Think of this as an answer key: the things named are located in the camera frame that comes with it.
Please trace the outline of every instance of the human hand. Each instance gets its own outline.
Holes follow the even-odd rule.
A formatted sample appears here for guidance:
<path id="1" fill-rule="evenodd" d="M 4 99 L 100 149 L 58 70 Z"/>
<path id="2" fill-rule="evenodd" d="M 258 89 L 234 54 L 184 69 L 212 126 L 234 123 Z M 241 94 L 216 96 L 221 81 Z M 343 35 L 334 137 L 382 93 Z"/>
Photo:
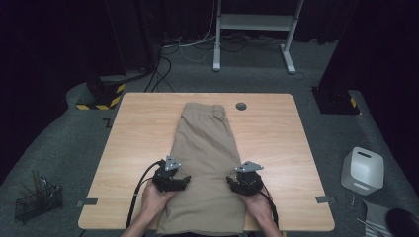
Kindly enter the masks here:
<path id="1" fill-rule="evenodd" d="M 141 199 L 141 212 L 147 212 L 151 215 L 160 213 L 166 203 L 172 198 L 176 192 L 161 193 L 151 180 L 147 181 L 144 191 L 142 192 Z"/>
<path id="2" fill-rule="evenodd" d="M 261 192 L 266 197 L 269 197 L 265 187 Z M 258 193 L 254 196 L 239 196 L 246 205 L 247 211 L 258 222 L 266 237 L 282 237 L 282 234 L 272 217 L 270 201 L 262 194 Z"/>
<path id="3" fill-rule="evenodd" d="M 261 192 L 268 196 L 268 192 L 265 188 Z M 249 214 L 259 221 L 259 219 L 272 219 L 271 206 L 268 200 L 260 193 L 254 196 L 243 196 L 239 195 L 246 205 Z"/>

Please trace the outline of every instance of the metal stand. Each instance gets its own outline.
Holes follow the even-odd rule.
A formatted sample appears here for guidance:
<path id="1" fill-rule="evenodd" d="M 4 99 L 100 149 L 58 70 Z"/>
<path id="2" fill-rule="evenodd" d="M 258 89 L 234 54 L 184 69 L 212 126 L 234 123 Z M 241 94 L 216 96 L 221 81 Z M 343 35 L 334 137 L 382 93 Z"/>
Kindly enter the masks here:
<path id="1" fill-rule="evenodd" d="M 218 0 L 216 12 L 216 37 L 213 53 L 213 70 L 221 69 L 220 34 L 221 29 L 256 30 L 256 31 L 282 31 L 289 32 L 286 44 L 281 44 L 281 53 L 290 74 L 295 74 L 295 67 L 290 56 L 290 46 L 293 34 L 299 19 L 304 0 L 298 0 L 295 13 L 292 16 L 270 15 L 241 15 L 221 14 L 221 0 Z"/>

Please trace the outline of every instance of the khaki pants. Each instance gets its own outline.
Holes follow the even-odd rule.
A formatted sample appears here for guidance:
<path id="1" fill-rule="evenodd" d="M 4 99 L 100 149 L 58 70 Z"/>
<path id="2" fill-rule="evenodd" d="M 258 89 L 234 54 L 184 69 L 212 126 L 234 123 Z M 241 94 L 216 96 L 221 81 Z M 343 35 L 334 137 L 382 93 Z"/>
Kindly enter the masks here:
<path id="1" fill-rule="evenodd" d="M 225 179 L 235 174 L 240 157 L 224 107 L 186 104 L 171 156 L 182 164 L 175 178 L 192 178 L 166 205 L 157 233 L 242 233 L 245 206 Z"/>

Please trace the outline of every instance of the gray carpet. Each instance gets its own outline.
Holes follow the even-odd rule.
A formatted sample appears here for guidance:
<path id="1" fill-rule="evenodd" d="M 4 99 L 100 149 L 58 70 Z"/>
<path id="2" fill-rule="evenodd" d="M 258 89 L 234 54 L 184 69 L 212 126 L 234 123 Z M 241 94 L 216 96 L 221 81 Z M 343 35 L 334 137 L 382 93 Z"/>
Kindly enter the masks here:
<path id="1" fill-rule="evenodd" d="M 403 207 L 419 214 L 419 201 L 402 171 L 393 159 L 360 92 L 351 91 L 362 112 L 359 116 L 322 115 L 310 92 L 317 86 L 336 43 L 319 45 L 293 42 L 291 54 L 296 75 L 288 74 L 278 45 L 247 46 L 239 52 L 221 53 L 221 71 L 212 71 L 212 50 L 183 47 L 166 55 L 172 62 L 167 76 L 175 92 L 245 92 L 292 94 L 326 194 L 336 199 L 330 204 L 336 227 L 331 232 L 289 232 L 289 236 L 365 236 L 365 227 L 356 220 L 365 219 L 361 197 L 350 209 L 347 199 L 354 193 L 340 184 L 343 159 L 355 146 L 380 154 L 384 159 L 384 187 L 363 197 L 386 207 Z M 224 43 L 234 50 L 237 44 Z M 170 53 L 176 47 L 167 48 Z M 164 74 L 168 63 L 161 60 Z M 126 92 L 142 92 L 150 76 L 126 84 Z M 69 109 L 45 129 L 28 147 L 0 188 L 0 236 L 78 236 L 81 208 L 78 200 L 87 196 L 106 145 L 110 129 L 103 119 L 114 119 L 118 108 L 111 111 L 78 111 L 75 103 L 85 85 L 67 94 Z M 170 92 L 166 83 L 160 92 Z M 33 169 L 54 184 L 62 186 L 64 208 L 56 209 L 25 224 L 15 221 L 15 202 L 32 189 Z M 118 236 L 122 230 L 87 230 L 83 236 Z"/>

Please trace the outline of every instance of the metal bracket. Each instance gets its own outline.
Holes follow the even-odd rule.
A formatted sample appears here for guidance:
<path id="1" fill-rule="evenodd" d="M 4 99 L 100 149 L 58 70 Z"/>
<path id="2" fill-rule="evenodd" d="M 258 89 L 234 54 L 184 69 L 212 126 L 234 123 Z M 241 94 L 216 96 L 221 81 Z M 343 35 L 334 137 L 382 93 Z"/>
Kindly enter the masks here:
<path id="1" fill-rule="evenodd" d="M 262 170 L 263 168 L 264 167 L 261 165 L 253 163 L 251 161 L 246 161 L 240 167 L 235 168 L 235 170 L 240 173 L 247 173 L 247 172 Z"/>
<path id="2" fill-rule="evenodd" d="M 329 197 L 329 196 L 320 196 L 320 197 L 316 197 L 315 198 L 317 200 L 317 203 L 329 203 L 329 204 L 334 204 L 336 203 L 336 198 L 335 197 Z"/>
<path id="3" fill-rule="evenodd" d="M 181 167 L 181 163 L 179 163 L 170 155 L 166 156 L 166 166 L 164 168 L 166 171 L 175 170 L 175 169 L 178 169 L 179 167 Z"/>

